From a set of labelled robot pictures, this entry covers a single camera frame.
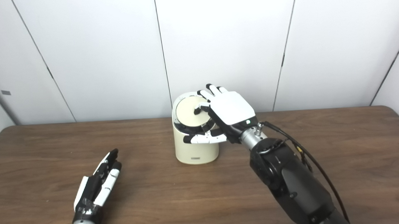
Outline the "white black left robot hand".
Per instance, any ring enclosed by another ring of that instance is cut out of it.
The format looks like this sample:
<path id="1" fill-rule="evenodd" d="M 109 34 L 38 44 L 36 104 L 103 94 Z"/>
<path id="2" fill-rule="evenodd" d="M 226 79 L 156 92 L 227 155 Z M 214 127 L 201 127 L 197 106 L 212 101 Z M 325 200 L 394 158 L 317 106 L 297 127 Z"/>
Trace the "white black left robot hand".
<path id="1" fill-rule="evenodd" d="M 91 176 L 84 176 L 74 200 L 74 219 L 101 224 L 103 205 L 121 172 L 122 163 L 117 160 L 118 149 L 111 150 L 98 164 Z"/>

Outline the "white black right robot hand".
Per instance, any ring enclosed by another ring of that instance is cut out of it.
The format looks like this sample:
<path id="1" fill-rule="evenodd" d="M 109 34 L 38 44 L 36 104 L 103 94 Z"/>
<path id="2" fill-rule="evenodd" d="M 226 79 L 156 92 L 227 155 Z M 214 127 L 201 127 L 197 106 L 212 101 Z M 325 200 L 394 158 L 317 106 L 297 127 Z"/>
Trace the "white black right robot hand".
<path id="1" fill-rule="evenodd" d="M 183 138 L 185 144 L 221 143 L 229 141 L 241 144 L 242 133 L 258 124 L 258 119 L 251 105 L 236 91 L 207 84 L 207 89 L 197 91 L 197 95 L 206 101 L 194 108 L 194 114 L 206 112 L 217 127 Z"/>

